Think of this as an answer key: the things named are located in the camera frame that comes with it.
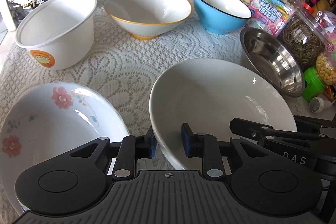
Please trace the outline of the large white deep plate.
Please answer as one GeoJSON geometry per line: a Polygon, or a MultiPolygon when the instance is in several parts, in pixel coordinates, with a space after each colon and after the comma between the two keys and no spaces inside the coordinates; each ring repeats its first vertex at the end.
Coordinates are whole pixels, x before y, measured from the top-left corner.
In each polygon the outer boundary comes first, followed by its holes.
{"type": "Polygon", "coordinates": [[[289,106],[271,84],[245,67],[217,59],[190,59],[165,70],[153,85],[149,110],[161,151],[177,170],[202,167],[201,159],[185,155],[183,123],[220,141],[232,137],[234,118],[297,130],[289,106]]]}

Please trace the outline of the white lace tablecloth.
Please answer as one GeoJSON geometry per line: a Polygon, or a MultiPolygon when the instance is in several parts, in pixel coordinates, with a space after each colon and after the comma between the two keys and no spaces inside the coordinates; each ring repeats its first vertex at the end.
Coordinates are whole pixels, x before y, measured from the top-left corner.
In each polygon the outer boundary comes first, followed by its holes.
{"type": "Polygon", "coordinates": [[[213,34],[200,25],[196,14],[159,38],[138,40],[104,11],[104,0],[97,1],[93,47],[83,61],[69,69],[44,69],[15,45],[15,33],[7,33],[1,44],[1,119],[31,88],[65,81],[97,91],[121,114],[131,133],[144,132],[150,124],[150,90],[165,69],[195,58],[240,61],[239,33],[213,34]]]}

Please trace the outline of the floral white plate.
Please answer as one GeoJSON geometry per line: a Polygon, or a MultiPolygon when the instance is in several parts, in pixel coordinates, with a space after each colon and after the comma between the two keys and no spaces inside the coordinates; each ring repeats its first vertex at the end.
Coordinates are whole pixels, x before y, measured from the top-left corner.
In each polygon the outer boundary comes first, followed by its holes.
{"type": "Polygon", "coordinates": [[[1,129],[1,184],[18,214],[18,176],[29,167],[100,137],[122,141],[129,131],[118,111],[96,91],[76,83],[31,89],[7,114],[1,129]]]}

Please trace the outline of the stainless steel bowl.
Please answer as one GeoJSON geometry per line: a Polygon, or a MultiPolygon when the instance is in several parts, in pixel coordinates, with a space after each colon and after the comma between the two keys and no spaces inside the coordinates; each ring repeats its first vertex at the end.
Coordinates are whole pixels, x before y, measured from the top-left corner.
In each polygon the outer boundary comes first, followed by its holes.
{"type": "Polygon", "coordinates": [[[246,27],[240,32],[241,64],[268,81],[279,93],[293,98],[305,89],[299,63],[283,44],[263,30],[246,27]]]}

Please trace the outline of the sunflower seed jar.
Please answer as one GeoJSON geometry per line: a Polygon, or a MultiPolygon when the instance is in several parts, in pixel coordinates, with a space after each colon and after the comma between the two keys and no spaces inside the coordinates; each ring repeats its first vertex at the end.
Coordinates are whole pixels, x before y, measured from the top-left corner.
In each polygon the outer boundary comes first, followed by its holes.
{"type": "Polygon", "coordinates": [[[327,34],[306,9],[298,9],[278,39],[294,56],[302,71],[313,67],[316,58],[330,46],[327,34]]]}

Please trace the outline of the blue enamel bowl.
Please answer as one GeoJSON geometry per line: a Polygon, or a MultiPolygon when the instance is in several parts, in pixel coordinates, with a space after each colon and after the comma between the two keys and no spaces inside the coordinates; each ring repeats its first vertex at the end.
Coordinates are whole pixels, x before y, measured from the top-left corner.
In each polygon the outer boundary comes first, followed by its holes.
{"type": "Polygon", "coordinates": [[[226,34],[242,28],[252,12],[240,0],[194,0],[200,24],[215,34],[226,34]]]}

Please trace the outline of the gold rimmed white bowl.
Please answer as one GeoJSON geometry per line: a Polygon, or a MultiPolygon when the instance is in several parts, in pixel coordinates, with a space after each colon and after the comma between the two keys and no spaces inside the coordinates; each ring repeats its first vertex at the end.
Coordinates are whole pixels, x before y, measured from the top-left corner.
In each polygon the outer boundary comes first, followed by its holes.
{"type": "Polygon", "coordinates": [[[104,10],[134,38],[150,40],[182,24],[192,5],[189,0],[105,0],[104,10]]]}

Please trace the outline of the pink candy bag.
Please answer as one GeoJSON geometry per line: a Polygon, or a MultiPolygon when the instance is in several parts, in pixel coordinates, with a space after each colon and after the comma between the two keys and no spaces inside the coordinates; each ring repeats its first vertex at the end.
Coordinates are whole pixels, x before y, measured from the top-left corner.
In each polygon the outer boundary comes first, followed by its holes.
{"type": "Polygon", "coordinates": [[[274,37],[278,37],[295,8],[287,0],[252,0],[248,5],[252,18],[246,26],[264,30],[274,37]]]}

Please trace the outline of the white plastic tub bowl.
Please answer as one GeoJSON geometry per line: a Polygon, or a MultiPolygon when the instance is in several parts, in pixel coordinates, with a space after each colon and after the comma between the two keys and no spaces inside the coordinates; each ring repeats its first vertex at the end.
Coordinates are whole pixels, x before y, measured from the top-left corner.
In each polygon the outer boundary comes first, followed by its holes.
{"type": "Polygon", "coordinates": [[[16,44],[42,67],[58,71],[81,61],[94,42],[97,0],[49,0],[20,23],[16,44]]]}

